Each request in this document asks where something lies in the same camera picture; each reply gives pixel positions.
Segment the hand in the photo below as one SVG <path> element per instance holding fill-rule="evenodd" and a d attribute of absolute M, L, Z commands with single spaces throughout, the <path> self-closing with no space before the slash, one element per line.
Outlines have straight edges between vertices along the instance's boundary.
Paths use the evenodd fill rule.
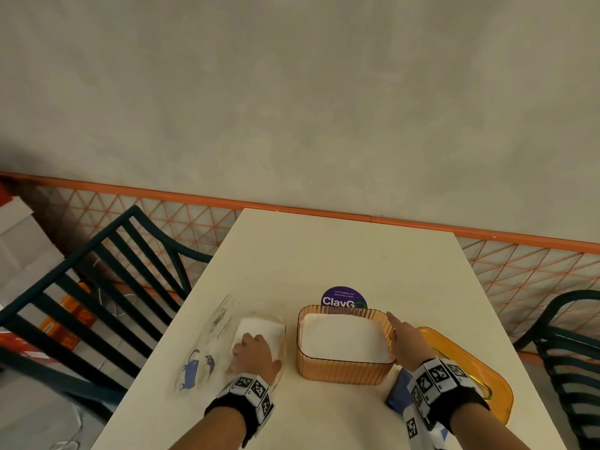
<path fill-rule="evenodd" d="M 436 354 L 425 341 L 421 332 L 408 322 L 402 322 L 391 312 L 387 312 L 389 323 L 394 327 L 392 332 L 392 354 L 396 364 L 409 370 L 411 373 L 420 367 L 423 362 L 435 358 Z"/>
<path fill-rule="evenodd" d="M 233 347 L 233 361 L 227 370 L 230 374 L 258 374 L 264 381 L 273 385 L 277 373 L 281 370 L 281 360 L 271 358 L 271 348 L 263 335 L 254 338 L 244 333 L 242 341 Z"/>

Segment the white cable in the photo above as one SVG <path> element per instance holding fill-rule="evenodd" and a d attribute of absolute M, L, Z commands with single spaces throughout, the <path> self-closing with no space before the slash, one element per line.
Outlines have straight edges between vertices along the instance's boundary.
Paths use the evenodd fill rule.
<path fill-rule="evenodd" d="M 95 267 L 98 262 L 100 262 L 100 259 L 96 259 L 96 262 L 94 262 L 92 267 Z M 124 297 L 129 297 L 130 295 L 133 295 L 136 298 L 138 297 L 134 293 L 125 294 Z M 104 306 L 102 303 L 102 292 L 101 292 L 100 288 L 98 288 L 98 299 L 100 300 L 101 306 Z M 131 304 L 135 305 L 136 302 L 137 302 L 137 300 L 134 300 Z M 115 316 L 116 318 L 119 318 L 125 314 L 125 311 L 123 311 L 121 314 L 117 314 L 115 302 L 113 302 L 113 306 L 114 306 L 114 310 L 115 310 L 115 312 L 113 312 L 113 316 Z M 123 338 L 119 337 L 119 341 L 116 343 L 115 349 L 118 348 L 122 342 L 123 342 Z M 97 368 L 99 370 L 102 369 L 102 367 L 104 366 L 104 364 L 106 362 L 108 362 L 108 358 L 105 358 L 104 361 L 97 366 Z M 75 431 L 75 433 L 71 436 L 71 438 L 69 440 L 62 440 L 60 442 L 56 442 L 55 444 L 50 446 L 49 450 L 79 450 L 79 446 L 80 446 L 79 440 L 75 440 L 75 438 L 83 430 L 82 411 L 74 404 L 71 404 L 71 406 L 73 407 L 73 410 L 75 411 L 75 416 L 77 417 L 77 431 Z"/>

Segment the white table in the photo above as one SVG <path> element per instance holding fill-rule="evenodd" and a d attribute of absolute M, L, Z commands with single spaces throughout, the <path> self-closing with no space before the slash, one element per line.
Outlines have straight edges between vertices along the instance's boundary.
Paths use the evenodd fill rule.
<path fill-rule="evenodd" d="M 401 417 L 383 403 L 391 375 L 384 385 L 370 387 L 312 382 L 296 371 L 298 312 L 319 304 L 334 286 L 352 287 L 370 308 L 432 327 L 465 348 L 512 387 L 509 428 L 533 450 L 565 449 L 451 233 L 247 209 L 93 450 L 166 450 L 201 418 L 212 398 L 190 401 L 173 393 L 174 371 L 190 341 L 234 290 L 280 298 L 288 325 L 277 408 L 247 448 L 407 449 Z M 450 446 L 459 448 L 456 441 Z"/>

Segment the person's left hand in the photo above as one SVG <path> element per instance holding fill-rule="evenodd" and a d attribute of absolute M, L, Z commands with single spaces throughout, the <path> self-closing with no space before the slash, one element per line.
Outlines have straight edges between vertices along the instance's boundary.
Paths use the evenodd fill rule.
<path fill-rule="evenodd" d="M 281 360 L 271 358 L 271 348 L 263 335 L 252 337 L 244 333 L 242 341 L 233 347 L 233 361 L 227 370 L 230 374 L 258 374 L 269 385 L 273 385 L 281 370 Z"/>

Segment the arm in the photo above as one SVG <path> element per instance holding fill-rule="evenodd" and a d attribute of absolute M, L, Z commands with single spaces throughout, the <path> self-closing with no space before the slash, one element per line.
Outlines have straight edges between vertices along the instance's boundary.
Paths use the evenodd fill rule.
<path fill-rule="evenodd" d="M 229 374 L 258 374 L 273 385 L 281 361 L 271 359 L 271 349 L 262 335 L 249 333 L 233 347 Z M 242 415 L 229 407 L 217 407 L 186 432 L 169 450 L 238 450 L 246 436 Z"/>
<path fill-rule="evenodd" d="M 387 314 L 394 327 L 392 353 L 396 364 L 413 372 L 436 354 L 412 325 Z M 479 404 L 465 404 L 450 418 L 454 436 L 463 450 L 529 450 L 518 437 Z"/>

